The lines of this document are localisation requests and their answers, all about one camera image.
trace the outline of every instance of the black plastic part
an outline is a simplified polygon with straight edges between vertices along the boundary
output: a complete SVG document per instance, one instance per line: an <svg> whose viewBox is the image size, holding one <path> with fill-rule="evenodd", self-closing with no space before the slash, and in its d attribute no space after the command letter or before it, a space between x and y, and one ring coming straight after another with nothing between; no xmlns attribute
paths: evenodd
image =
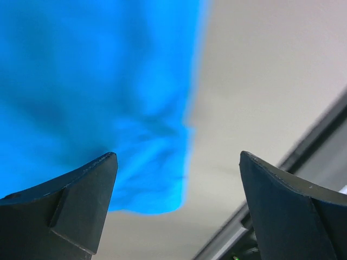
<svg viewBox="0 0 347 260"><path fill-rule="evenodd" d="M247 152L240 170L262 259L347 259L347 195Z"/></svg>
<svg viewBox="0 0 347 260"><path fill-rule="evenodd" d="M252 232L254 232L254 230L242 236L232 247L232 250L227 251L220 260L261 260L258 243L255 237L252 236Z"/></svg>
<svg viewBox="0 0 347 260"><path fill-rule="evenodd" d="M1 260L89 260L96 254L117 173L107 153L0 200Z"/></svg>
<svg viewBox="0 0 347 260"><path fill-rule="evenodd" d="M222 226L214 237L198 252L193 260L229 260L233 252L230 251L238 241L248 237L251 232L242 223L249 224L247 205L242 205L234 215Z"/></svg>

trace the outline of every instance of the blue towel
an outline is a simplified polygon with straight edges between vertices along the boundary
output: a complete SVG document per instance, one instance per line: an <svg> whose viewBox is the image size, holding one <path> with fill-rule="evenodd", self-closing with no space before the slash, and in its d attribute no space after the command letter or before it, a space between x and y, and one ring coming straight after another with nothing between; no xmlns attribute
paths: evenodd
<svg viewBox="0 0 347 260"><path fill-rule="evenodd" d="M199 0L0 1L0 197L108 151L110 210L184 203Z"/></svg>

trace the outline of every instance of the blue cloth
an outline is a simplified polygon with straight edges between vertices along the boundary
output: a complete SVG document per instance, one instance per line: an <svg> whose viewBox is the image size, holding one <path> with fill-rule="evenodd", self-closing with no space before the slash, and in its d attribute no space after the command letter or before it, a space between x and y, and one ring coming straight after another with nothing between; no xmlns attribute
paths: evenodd
<svg viewBox="0 0 347 260"><path fill-rule="evenodd" d="M201 7L0 1L0 197L114 151L110 210L178 209Z"/></svg>

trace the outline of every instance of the blue fabric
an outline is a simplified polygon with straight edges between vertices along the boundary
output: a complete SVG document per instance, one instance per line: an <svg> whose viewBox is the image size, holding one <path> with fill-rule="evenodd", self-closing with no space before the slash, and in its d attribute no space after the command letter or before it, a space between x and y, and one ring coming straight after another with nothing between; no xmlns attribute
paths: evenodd
<svg viewBox="0 0 347 260"><path fill-rule="evenodd" d="M198 0L0 1L0 197L108 151L110 210L184 202Z"/></svg>

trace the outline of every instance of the black frame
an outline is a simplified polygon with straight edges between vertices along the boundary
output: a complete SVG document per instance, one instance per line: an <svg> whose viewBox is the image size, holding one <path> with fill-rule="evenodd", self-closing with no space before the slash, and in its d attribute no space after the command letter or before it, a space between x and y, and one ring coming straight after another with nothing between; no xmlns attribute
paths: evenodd
<svg viewBox="0 0 347 260"><path fill-rule="evenodd" d="M311 131L289 152L286 159L278 167L286 172L296 174L303 164L346 121L347 91L342 94L328 112L323 114ZM247 203L244 202L193 260L223 259L238 241L251 233L253 233L252 220L250 219Z"/></svg>

